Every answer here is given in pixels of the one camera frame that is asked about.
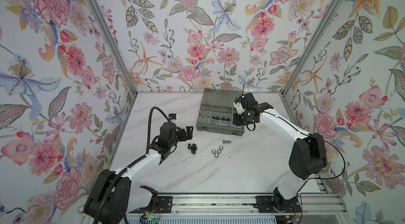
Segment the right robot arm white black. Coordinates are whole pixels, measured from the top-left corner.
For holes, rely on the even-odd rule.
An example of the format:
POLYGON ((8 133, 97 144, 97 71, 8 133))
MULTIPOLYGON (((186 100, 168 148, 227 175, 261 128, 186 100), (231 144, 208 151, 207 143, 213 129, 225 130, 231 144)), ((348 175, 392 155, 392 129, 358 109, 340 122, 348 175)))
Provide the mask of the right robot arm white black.
POLYGON ((287 211, 297 201, 301 189, 328 165, 325 140, 319 133, 309 133, 288 121, 270 104, 258 103, 252 93, 242 94, 234 101, 233 125, 237 127, 260 123, 273 130, 291 147, 287 177, 274 189, 272 207, 287 211))

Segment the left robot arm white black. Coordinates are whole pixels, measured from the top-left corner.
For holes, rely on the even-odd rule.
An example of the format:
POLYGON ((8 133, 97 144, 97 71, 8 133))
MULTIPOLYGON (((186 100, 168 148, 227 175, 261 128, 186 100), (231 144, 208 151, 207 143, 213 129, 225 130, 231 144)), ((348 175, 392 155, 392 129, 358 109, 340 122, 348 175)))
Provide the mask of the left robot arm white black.
POLYGON ((192 126, 182 129, 174 122, 165 122, 145 154, 121 169, 105 169, 98 175, 83 212, 95 224, 119 224, 133 210, 155 208, 157 191, 139 180, 161 165, 179 142, 191 140, 193 131, 192 126))

